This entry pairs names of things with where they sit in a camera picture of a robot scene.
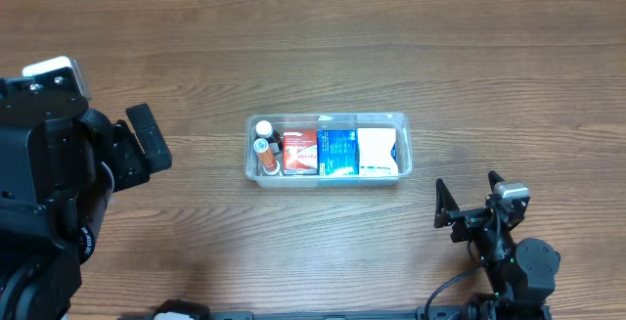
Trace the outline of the white medicine box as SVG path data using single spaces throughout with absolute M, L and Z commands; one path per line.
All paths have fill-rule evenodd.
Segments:
M 359 174 L 391 176 L 398 174 L 396 131 L 394 128 L 358 128 Z

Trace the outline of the dark bottle white cap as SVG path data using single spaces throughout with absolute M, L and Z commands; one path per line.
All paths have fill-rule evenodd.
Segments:
M 255 124 L 254 131 L 257 138 L 265 139 L 268 142 L 269 148 L 275 156 L 282 152 L 282 137 L 271 122 L 268 120 L 258 121 Z

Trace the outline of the orange pill vial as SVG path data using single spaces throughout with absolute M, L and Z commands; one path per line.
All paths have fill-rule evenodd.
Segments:
M 267 175 L 277 175 L 280 172 L 280 163 L 274 156 L 269 142 L 264 138 L 258 138 L 253 142 L 253 150 L 260 161 L 262 169 Z

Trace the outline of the blue medicine box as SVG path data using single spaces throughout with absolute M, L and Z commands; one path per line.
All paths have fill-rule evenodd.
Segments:
M 321 176 L 358 174 L 358 140 L 356 130 L 319 130 L 318 171 Z

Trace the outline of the clear plastic container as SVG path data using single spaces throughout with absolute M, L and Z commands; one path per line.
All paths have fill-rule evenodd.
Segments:
M 286 130 L 356 130 L 358 128 L 394 128 L 396 131 L 396 154 L 398 174 L 391 176 L 321 176 L 285 175 L 283 165 L 284 147 L 276 157 L 280 163 L 277 175 L 264 173 L 253 150 L 255 124 L 268 120 L 282 137 Z M 262 188 L 320 188 L 342 186 L 392 185 L 412 171 L 412 142 L 408 118 L 402 113 L 334 113 L 334 114 L 256 114 L 246 122 L 245 174 Z

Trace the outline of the red medicine box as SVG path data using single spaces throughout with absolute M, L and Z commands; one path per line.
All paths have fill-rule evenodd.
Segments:
M 283 165 L 285 175 L 318 173 L 316 130 L 286 130 L 283 135 Z

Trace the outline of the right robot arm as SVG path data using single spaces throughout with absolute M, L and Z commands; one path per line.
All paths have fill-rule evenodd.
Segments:
M 556 289 L 560 254 L 548 243 L 527 238 L 515 242 L 511 231 L 524 219 L 529 189 L 488 173 L 491 193 L 481 208 L 462 210 L 445 182 L 435 183 L 434 226 L 450 227 L 451 241 L 466 242 L 476 265 L 437 288 L 420 309 L 422 319 L 550 319 L 546 299 Z M 463 305 L 434 306 L 434 299 L 477 270 L 485 271 L 492 292 L 473 294 Z

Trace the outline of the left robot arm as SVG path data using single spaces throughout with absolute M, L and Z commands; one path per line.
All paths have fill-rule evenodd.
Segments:
M 1 80 L 1 316 L 61 319 L 113 193 L 172 155 L 146 104 L 111 122 L 75 70 Z

